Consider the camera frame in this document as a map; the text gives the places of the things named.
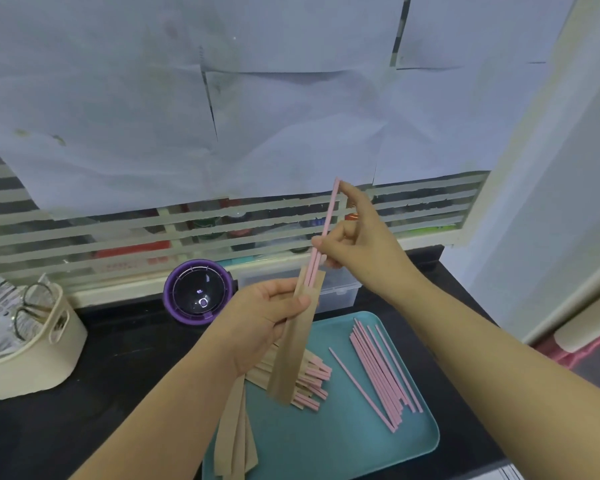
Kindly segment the person's right hand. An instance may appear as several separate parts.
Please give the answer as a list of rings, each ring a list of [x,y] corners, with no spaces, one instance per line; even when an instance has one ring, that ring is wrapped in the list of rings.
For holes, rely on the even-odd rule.
[[[326,264],[345,267],[359,282],[389,303],[397,303],[416,290],[423,275],[381,220],[368,196],[357,187],[341,181],[340,192],[351,201],[362,231],[343,254],[322,254]]]

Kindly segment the person's left hand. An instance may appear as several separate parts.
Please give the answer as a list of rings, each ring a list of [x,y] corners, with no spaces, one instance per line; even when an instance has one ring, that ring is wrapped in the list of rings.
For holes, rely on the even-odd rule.
[[[298,278],[274,279],[239,290],[204,332],[201,343],[230,366],[234,377],[255,366],[281,338],[286,321],[268,320],[268,302],[293,294]]]

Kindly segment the brown paper chopstick sleeve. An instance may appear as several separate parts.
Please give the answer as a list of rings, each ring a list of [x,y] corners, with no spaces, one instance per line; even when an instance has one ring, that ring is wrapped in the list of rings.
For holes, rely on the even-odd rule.
[[[324,281],[325,273],[319,271],[319,277],[316,277],[313,286],[305,285],[308,271],[308,266],[301,268],[294,297],[307,296],[311,299],[310,305],[302,313],[286,320],[266,389],[267,395],[282,405],[289,405],[294,400],[296,380],[301,371],[304,350]]]

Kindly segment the person's right forearm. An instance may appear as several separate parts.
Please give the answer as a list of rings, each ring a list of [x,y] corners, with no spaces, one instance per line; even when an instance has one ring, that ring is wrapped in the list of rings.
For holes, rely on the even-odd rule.
[[[416,270],[392,269],[379,291],[525,480],[600,480],[600,388]]]

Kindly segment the person's left forearm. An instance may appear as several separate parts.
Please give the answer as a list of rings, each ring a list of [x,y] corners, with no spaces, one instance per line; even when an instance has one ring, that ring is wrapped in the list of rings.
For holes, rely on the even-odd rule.
[[[70,480],[193,480],[250,352],[205,334]]]

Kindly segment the clear plastic storage box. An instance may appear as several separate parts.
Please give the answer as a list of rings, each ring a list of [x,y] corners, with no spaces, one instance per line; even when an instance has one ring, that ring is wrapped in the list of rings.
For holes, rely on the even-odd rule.
[[[238,278],[237,284],[239,289],[243,289],[257,282],[298,277],[299,273],[300,269],[290,269],[277,273],[260,273]],[[361,283],[348,270],[344,268],[326,270],[315,311],[316,314],[353,306],[360,288]]]

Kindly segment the purple round domed lid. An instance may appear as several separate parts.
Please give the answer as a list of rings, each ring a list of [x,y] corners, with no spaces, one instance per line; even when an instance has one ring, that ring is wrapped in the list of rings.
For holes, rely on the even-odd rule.
[[[164,283],[162,303],[177,322],[207,326],[237,290],[237,281],[222,265],[211,260],[193,259],[170,272]]]

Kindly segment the white paper sheet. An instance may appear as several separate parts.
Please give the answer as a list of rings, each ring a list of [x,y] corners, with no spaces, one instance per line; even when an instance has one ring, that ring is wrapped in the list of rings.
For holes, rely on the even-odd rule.
[[[320,73],[389,64],[405,0],[182,0],[204,69]]]
[[[576,0],[410,0],[373,183],[494,169]]]
[[[206,72],[220,197],[331,190],[373,182],[389,117],[389,68],[323,73]]]
[[[0,0],[0,158],[55,219],[212,197],[183,0]]]

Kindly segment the pile of loose pink chopsticks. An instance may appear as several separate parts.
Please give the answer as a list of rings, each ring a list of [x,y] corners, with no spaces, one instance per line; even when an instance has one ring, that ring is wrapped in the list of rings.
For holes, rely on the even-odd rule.
[[[346,322],[345,339],[353,360],[344,361],[331,346],[328,352],[391,434],[398,432],[408,413],[424,413],[415,386],[378,323],[353,316]]]

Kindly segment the teal plastic tray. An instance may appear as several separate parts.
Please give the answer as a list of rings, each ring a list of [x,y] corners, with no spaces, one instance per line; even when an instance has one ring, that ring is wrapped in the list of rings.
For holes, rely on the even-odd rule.
[[[364,402],[337,366],[328,347],[353,360],[345,339],[345,325],[353,316],[378,323],[371,312],[332,317],[312,325],[307,349],[332,368],[324,384],[328,398],[319,400],[318,411],[282,405],[266,390],[245,380],[246,411],[258,454],[258,466],[246,480],[352,480],[435,450],[440,441],[436,420],[392,343],[407,377],[424,405],[424,413],[408,413],[398,432],[391,434]],[[202,464],[202,480],[222,480],[214,475],[213,437]]]

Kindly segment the pile of empty paper sleeves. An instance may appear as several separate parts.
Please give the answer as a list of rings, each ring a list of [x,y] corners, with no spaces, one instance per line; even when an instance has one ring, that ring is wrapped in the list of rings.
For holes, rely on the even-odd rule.
[[[246,411],[245,380],[242,375],[234,381],[217,428],[214,475],[222,480],[246,480],[259,463]]]

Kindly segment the frosted striped window pane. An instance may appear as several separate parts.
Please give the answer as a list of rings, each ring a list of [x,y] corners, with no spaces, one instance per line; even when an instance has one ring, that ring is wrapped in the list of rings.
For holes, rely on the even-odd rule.
[[[0,276],[69,290],[135,282],[194,258],[240,265],[310,253],[329,192],[184,203],[55,220],[0,158]]]

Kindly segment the metal scissors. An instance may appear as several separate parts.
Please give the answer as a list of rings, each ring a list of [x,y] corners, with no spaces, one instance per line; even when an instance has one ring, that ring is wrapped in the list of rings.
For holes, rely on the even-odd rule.
[[[58,297],[55,284],[48,280],[39,280],[22,289],[20,302],[11,315],[11,327],[19,341],[30,341],[39,334]]]

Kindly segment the pink plastic stool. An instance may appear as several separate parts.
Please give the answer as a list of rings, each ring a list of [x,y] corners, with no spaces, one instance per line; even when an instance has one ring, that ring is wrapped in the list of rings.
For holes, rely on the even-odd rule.
[[[591,355],[600,347],[599,336],[576,351],[568,351],[563,348],[555,338],[557,332],[558,329],[556,328],[552,330],[551,334],[547,333],[541,339],[538,339],[538,341],[532,345],[532,348],[568,370],[572,370],[584,358]]]

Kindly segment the beige plastic basket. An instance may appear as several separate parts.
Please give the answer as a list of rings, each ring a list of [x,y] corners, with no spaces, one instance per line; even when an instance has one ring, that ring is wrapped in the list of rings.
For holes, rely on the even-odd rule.
[[[55,303],[38,334],[24,346],[0,356],[0,401],[48,390],[74,371],[88,332],[64,295],[51,283]]]

